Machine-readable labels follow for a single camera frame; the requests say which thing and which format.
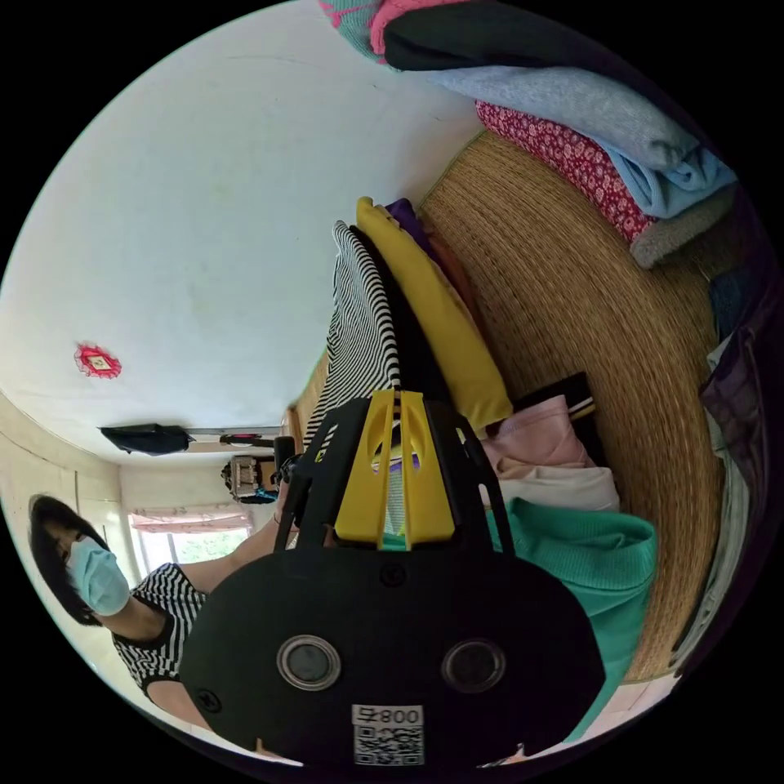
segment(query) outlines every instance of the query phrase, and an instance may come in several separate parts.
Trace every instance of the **pink clothing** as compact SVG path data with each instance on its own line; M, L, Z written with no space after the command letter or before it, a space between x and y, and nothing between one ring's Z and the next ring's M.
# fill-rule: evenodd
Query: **pink clothing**
M572 183L628 242L657 222L645 215L604 150L587 136L525 112L476 102L479 121Z
M381 8L370 20L370 45L377 55L384 54L384 27L409 11L429 6L446 6L451 2L468 0L382 0Z
M523 479L537 466L595 467L572 429L562 394L505 419L482 446L499 479Z

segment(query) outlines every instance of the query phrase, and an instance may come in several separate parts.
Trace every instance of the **qr code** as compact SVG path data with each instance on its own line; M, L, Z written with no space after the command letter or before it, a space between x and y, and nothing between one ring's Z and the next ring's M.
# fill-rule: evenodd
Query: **qr code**
M358 765L422 765L424 727L354 727L354 762Z
M421 705L354 705L357 765L423 765L425 720Z

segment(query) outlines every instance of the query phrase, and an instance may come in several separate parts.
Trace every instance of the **screw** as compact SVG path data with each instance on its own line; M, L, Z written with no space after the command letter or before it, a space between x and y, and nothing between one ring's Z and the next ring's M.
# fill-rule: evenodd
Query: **screw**
M201 703L202 708L207 711L207 713L221 712L221 701L207 689L199 689L196 692L196 699Z
M387 588L398 588L406 581L406 570L397 563L385 563L379 577Z

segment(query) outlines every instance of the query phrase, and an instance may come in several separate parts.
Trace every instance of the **curtain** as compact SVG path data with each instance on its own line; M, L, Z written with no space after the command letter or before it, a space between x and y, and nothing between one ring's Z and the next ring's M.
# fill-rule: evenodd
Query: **curtain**
M131 526L143 533L218 533L246 529L252 521L236 504L167 506L131 510Z

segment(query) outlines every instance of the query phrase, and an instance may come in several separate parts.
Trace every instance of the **black and white striped shirt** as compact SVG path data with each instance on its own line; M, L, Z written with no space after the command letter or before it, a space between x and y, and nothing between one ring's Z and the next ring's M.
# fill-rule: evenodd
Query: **black and white striped shirt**
M323 418L375 390L399 390L400 366L392 313L376 264L349 227L332 229L337 258L332 278L334 309L327 333L327 382L305 431L308 447ZM320 444L326 448L330 434Z
M140 643L117 635L112 638L131 676L146 693L156 680L180 679L182 648L207 594L196 590L175 563L165 563L139 583L131 595L166 614L163 631L156 639Z

